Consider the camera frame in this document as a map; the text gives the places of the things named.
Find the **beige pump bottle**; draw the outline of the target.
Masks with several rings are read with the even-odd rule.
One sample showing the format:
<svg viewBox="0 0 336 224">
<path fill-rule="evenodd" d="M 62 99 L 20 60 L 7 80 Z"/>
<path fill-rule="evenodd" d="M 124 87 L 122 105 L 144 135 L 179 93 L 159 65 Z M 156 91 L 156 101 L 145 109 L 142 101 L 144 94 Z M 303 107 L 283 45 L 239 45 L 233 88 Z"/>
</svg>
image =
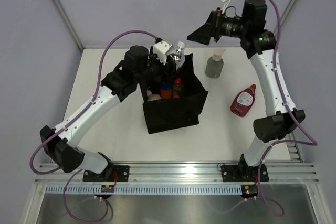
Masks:
<svg viewBox="0 0 336 224">
<path fill-rule="evenodd" d="M 156 100 L 161 100 L 161 96 L 159 94 L 156 94 L 156 93 L 152 93 L 150 90 L 148 90 L 146 92 L 147 94 L 147 101 L 150 102 L 150 101 L 156 101 Z"/>
</svg>

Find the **yellow red-cap detergent bottle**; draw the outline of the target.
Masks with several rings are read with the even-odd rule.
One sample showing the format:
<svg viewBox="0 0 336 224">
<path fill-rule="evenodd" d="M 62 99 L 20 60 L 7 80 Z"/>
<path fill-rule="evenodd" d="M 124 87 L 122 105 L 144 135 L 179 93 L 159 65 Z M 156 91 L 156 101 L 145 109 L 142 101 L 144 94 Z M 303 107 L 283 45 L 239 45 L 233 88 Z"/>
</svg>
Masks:
<svg viewBox="0 0 336 224">
<path fill-rule="evenodd" d="M 184 86 L 182 84 L 182 79 L 177 78 L 173 83 L 173 98 L 184 97 Z"/>
</svg>

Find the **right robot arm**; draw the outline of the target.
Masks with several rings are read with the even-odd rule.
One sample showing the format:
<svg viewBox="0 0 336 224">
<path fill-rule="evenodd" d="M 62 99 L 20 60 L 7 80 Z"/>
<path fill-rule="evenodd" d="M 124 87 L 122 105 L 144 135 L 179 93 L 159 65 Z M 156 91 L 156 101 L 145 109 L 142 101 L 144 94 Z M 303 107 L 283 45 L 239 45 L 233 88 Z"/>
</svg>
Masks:
<svg viewBox="0 0 336 224">
<path fill-rule="evenodd" d="M 209 45 L 222 36 L 240 39 L 240 45 L 254 67 L 264 95 L 266 117 L 253 122 L 255 138 L 236 165 L 222 165 L 224 182 L 266 182 L 268 174 L 265 157 L 276 142 L 305 119 L 304 110 L 297 110 L 286 88 L 280 65 L 276 39 L 265 29 L 267 5 L 265 0 L 245 0 L 241 16 L 228 17 L 231 0 L 222 0 L 223 7 L 212 11 L 200 28 L 187 40 Z"/>
</svg>

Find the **dark red Fairy bottle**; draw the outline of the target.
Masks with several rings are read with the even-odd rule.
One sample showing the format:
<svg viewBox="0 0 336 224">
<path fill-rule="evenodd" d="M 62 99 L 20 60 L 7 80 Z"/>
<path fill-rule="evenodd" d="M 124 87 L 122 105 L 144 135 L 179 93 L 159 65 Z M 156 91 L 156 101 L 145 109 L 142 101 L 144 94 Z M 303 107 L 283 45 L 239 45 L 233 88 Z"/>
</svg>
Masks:
<svg viewBox="0 0 336 224">
<path fill-rule="evenodd" d="M 241 91 L 232 102 L 230 111 L 240 117 L 245 117 L 255 102 L 256 85 Z"/>
</svg>

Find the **clear silver-cap bottle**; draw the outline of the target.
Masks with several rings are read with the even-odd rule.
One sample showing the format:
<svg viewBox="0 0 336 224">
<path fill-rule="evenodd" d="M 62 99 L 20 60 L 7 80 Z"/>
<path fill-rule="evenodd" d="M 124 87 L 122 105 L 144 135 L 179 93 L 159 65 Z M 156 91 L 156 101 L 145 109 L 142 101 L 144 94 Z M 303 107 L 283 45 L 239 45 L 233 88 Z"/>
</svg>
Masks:
<svg viewBox="0 0 336 224">
<path fill-rule="evenodd" d="M 185 43 L 179 41 L 177 43 L 176 50 L 170 53 L 170 58 L 175 63 L 176 71 L 180 70 L 185 62 L 184 49 L 185 49 Z"/>
</svg>

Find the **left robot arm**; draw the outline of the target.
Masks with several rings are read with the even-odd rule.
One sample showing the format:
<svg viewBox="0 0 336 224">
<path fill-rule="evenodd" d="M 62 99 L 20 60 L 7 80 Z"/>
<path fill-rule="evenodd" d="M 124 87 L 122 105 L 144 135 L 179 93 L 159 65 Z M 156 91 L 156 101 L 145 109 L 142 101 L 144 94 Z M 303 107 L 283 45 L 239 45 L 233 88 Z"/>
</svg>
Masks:
<svg viewBox="0 0 336 224">
<path fill-rule="evenodd" d="M 140 82 L 171 81 L 184 63 L 184 48 L 183 42 L 173 47 L 166 41 L 151 49 L 130 47 L 114 70 L 98 81 L 92 98 L 55 127 L 40 130 L 44 152 L 65 173 L 82 169 L 108 181 L 114 174 L 113 162 L 102 153 L 80 148 L 80 141 L 101 117 L 135 92 Z"/>
</svg>

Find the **orange blue-pump bottle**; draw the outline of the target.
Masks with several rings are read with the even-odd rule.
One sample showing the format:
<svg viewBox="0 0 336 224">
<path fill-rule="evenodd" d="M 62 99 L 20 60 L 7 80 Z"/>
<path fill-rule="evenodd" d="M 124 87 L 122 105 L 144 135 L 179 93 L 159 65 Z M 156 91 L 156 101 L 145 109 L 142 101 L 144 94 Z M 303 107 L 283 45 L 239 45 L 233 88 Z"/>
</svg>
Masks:
<svg viewBox="0 0 336 224">
<path fill-rule="evenodd" d="M 173 96 L 172 86 L 160 84 L 160 96 L 161 99 L 171 99 Z"/>
</svg>

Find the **grey-green pump bottle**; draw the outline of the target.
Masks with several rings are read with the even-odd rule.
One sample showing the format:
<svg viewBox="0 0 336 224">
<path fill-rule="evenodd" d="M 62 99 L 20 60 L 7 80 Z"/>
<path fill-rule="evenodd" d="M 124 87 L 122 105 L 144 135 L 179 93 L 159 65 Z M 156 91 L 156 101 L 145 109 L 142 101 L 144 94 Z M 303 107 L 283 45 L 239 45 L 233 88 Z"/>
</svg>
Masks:
<svg viewBox="0 0 336 224">
<path fill-rule="evenodd" d="M 206 68 L 205 68 L 205 75 L 209 78 L 219 78 L 222 69 L 224 66 L 223 61 L 223 53 L 226 51 L 226 49 L 222 48 L 216 48 L 213 51 L 213 55 L 208 59 Z"/>
</svg>

